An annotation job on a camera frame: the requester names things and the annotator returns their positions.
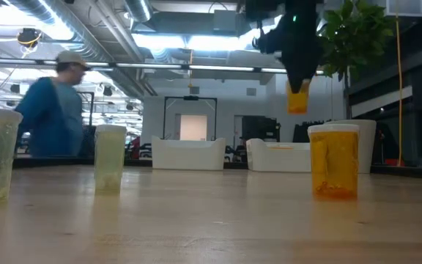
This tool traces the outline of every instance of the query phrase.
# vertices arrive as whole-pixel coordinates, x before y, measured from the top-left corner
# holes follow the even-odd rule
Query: green leaves
[[[393,36],[393,30],[392,29],[384,29],[384,30],[382,30],[382,34],[386,37],[392,37]]]
[[[324,75],[337,73],[342,79],[349,69],[355,78],[359,68],[385,53],[393,36],[393,20],[384,11],[366,0],[346,0],[340,10],[325,12],[327,23],[317,32],[324,50]]]
[[[352,9],[354,8],[354,4],[351,0],[346,0],[341,8],[341,17],[346,20],[351,16]]]
[[[324,19],[327,21],[327,23],[337,26],[340,26],[343,22],[341,16],[332,10],[325,12]]]
[[[366,0],[358,0],[356,2],[356,9],[359,12],[362,12],[363,10],[365,10],[366,8],[369,8],[369,5],[367,4]]]

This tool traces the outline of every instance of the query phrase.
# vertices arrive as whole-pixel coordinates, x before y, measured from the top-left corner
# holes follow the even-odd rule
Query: white storage box
[[[256,172],[310,172],[310,143],[247,141],[248,168]]]
[[[222,170],[225,139],[213,142],[162,140],[152,137],[154,169]]]

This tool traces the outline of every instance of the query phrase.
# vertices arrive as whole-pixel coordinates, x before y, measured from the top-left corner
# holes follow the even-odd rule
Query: blue shirt
[[[73,86],[40,78],[15,108],[23,115],[18,131],[30,132],[33,157],[77,156],[83,140],[82,100]]]

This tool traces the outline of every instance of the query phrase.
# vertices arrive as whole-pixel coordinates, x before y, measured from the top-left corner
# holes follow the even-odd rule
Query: orange object
[[[315,125],[309,128],[312,193],[315,197],[357,198],[358,130],[356,125]]]
[[[293,147],[268,147],[270,150],[293,150]]]
[[[310,87],[310,80],[304,80],[300,91],[292,93],[289,82],[286,82],[287,92],[287,113],[288,114],[306,114],[308,106],[308,88]]]

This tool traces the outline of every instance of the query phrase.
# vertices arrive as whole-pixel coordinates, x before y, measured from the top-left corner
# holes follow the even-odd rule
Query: baseball cap
[[[82,56],[72,51],[62,51],[56,57],[57,63],[77,63],[84,67],[84,70],[91,70]]]

